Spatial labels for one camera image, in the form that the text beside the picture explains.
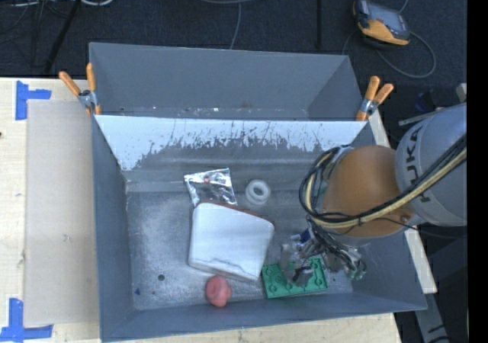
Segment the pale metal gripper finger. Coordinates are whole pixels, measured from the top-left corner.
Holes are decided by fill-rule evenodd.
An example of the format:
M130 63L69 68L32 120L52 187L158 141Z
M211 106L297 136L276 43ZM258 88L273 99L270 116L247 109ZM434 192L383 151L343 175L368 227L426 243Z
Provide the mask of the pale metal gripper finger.
M312 276L312 268L309 265L294 270L292 283L298 287L305 287Z
M280 269L285 277L295 275L295 254L296 249L290 244L281 245Z

